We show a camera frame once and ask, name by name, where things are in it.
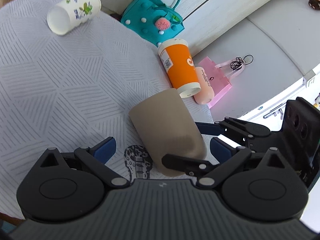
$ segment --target orange paper cup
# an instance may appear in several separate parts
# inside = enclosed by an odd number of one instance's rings
[[[201,90],[188,43],[185,40],[170,39],[163,42],[158,48],[158,55],[172,86],[181,98],[191,97]]]

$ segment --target white paper cup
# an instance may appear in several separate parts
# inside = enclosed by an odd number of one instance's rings
[[[55,34],[65,35],[95,17],[100,9],[100,0],[63,0],[48,12],[47,22]]]

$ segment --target brown toy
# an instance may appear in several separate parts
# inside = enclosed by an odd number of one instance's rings
[[[309,5],[315,10],[320,10],[320,0],[309,0]]]

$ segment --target pink bottle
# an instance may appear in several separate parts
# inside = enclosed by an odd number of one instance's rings
[[[201,91],[195,94],[193,97],[198,104],[204,105],[209,103],[214,98],[214,91],[210,85],[207,75],[204,72],[204,69],[202,67],[196,67],[196,73],[200,83]]]

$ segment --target striped pattern fabric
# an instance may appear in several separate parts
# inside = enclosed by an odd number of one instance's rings
[[[171,87],[156,47],[105,13],[65,36],[52,33],[46,15],[59,1],[0,9],[0,212],[12,217],[23,218],[17,188],[48,147],[70,152],[113,136],[107,166],[129,178],[125,149],[142,143],[128,112]],[[195,121],[212,122],[207,106],[184,102]],[[165,177],[153,167],[155,178]]]

